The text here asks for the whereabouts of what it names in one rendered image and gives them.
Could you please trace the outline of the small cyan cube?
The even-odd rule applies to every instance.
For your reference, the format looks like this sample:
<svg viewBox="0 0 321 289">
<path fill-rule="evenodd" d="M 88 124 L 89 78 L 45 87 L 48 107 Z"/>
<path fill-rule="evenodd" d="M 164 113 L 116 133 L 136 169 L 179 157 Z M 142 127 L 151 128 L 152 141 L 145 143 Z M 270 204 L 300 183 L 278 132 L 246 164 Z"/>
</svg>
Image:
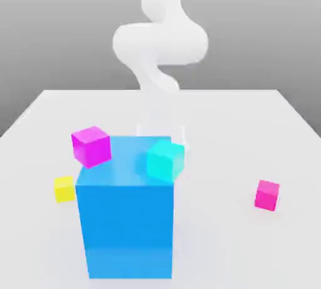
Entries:
<svg viewBox="0 0 321 289">
<path fill-rule="evenodd" d="M 147 151 L 147 175 L 173 183 L 184 169 L 185 147 L 160 140 Z"/>
</svg>

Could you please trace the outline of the small magenta cube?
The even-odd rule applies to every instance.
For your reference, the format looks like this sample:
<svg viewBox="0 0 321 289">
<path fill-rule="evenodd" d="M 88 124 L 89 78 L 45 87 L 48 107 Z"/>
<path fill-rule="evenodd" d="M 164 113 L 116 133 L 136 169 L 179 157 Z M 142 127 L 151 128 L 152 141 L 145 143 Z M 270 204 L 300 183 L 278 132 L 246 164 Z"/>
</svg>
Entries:
<svg viewBox="0 0 321 289">
<path fill-rule="evenodd" d="M 71 135 L 75 159 L 90 169 L 112 158 L 110 136 L 93 126 Z"/>
</svg>

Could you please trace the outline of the small yellow cube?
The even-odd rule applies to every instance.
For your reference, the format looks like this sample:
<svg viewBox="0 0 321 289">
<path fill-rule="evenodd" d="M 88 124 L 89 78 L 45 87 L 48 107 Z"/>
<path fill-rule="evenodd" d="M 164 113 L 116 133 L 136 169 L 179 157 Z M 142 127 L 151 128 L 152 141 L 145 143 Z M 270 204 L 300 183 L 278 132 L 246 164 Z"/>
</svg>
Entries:
<svg viewBox="0 0 321 289">
<path fill-rule="evenodd" d="M 55 178 L 54 190 L 57 203 L 74 201 L 76 198 L 75 185 L 72 176 Z"/>
</svg>

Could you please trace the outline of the small pink cube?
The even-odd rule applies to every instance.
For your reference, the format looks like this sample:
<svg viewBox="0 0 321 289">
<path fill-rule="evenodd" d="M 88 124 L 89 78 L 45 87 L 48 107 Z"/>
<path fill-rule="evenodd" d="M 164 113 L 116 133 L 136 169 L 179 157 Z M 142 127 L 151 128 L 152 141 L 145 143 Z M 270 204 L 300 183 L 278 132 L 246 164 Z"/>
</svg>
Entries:
<svg viewBox="0 0 321 289">
<path fill-rule="evenodd" d="M 256 208 L 275 211 L 280 185 L 270 181 L 260 180 L 256 189 L 254 205 Z"/>
</svg>

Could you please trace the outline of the large blue box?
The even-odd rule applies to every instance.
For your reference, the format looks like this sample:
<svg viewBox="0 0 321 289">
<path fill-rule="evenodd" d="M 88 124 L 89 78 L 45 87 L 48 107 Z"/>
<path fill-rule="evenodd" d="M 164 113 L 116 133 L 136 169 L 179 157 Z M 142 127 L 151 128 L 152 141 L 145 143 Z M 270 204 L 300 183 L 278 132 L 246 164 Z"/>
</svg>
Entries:
<svg viewBox="0 0 321 289">
<path fill-rule="evenodd" d="M 146 173 L 162 137 L 115 136 L 110 161 L 82 167 L 76 196 L 91 279 L 172 276 L 174 185 Z"/>
</svg>

